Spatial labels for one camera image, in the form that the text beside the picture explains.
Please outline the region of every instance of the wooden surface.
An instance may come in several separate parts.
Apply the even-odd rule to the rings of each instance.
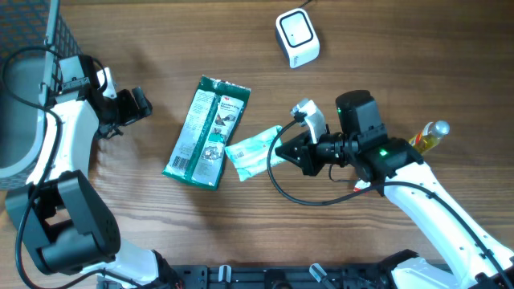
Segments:
[[[304,97],[339,130],[334,100],[368,89],[391,136],[409,138],[432,120],[450,135],[426,156],[454,198],[489,233],[514,247],[514,5],[459,1],[319,1],[308,7],[319,59],[288,67],[274,36],[276,17],[296,2],[63,5],[85,53],[109,66],[120,88],[142,86],[153,116],[102,140],[90,180],[116,215],[124,238],[171,264],[308,265],[374,262],[409,248],[441,260],[414,223],[370,194],[311,208],[275,191],[266,173],[239,182],[230,162],[218,191],[161,175],[200,77],[252,88],[232,143],[291,120]],[[285,140],[293,137],[289,132]],[[275,169],[285,190],[308,200],[350,191],[324,169],[304,177]],[[350,168],[338,177],[354,177]],[[0,207],[0,287],[21,287],[14,268],[15,229]],[[39,285],[68,277],[42,276]],[[81,284],[92,287],[94,280]]]

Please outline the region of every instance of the white box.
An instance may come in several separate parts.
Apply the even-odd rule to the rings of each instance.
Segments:
[[[276,19],[275,36],[291,68],[313,61],[320,54],[320,40],[307,12],[301,8]]]

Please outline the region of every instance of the bottle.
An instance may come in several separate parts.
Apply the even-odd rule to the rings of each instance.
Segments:
[[[439,145],[441,139],[449,132],[450,125],[446,121],[430,122],[420,133],[411,138],[409,143],[418,153],[424,154],[434,146]]]

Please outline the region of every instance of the green and white package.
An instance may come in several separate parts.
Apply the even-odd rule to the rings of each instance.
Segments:
[[[240,181],[245,181],[249,177],[253,177],[267,169],[267,154],[270,150],[271,142],[281,129],[281,126],[276,125],[257,136],[247,138],[225,148],[226,156],[234,163]],[[278,139],[275,143],[275,148],[281,145],[282,141]],[[275,150],[273,150],[270,165],[275,166],[283,161],[285,160],[278,157]]]
[[[217,189],[225,146],[241,120],[250,91],[203,76],[162,174],[186,184]]]

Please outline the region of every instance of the gray bin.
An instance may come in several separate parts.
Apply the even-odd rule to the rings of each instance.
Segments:
[[[0,1],[0,65],[26,46],[45,45],[68,57],[81,53],[59,13],[59,0]],[[48,52],[26,52],[6,73],[10,89],[25,100],[45,104],[62,83],[57,58]],[[44,112],[11,99],[0,88],[0,189],[25,184],[38,160],[46,129]]]

